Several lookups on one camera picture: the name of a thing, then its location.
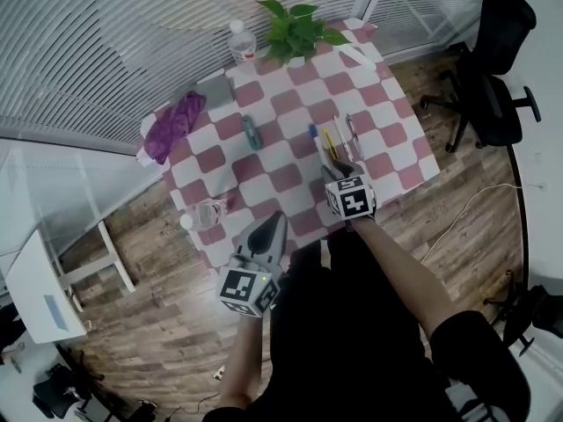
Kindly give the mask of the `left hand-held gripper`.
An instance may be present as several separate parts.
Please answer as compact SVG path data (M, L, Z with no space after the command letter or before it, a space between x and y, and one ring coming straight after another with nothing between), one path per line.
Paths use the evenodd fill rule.
M222 266L216 296L242 316L262 318L280 293L280 264L285 252L288 219L281 211L248 225L238 236L237 254Z

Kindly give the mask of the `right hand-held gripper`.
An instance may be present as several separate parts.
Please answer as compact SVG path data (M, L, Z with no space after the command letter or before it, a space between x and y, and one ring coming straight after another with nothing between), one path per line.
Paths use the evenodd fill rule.
M333 166L321 166L329 208L342 221L372 216L377 204L363 168L344 159L334 159Z

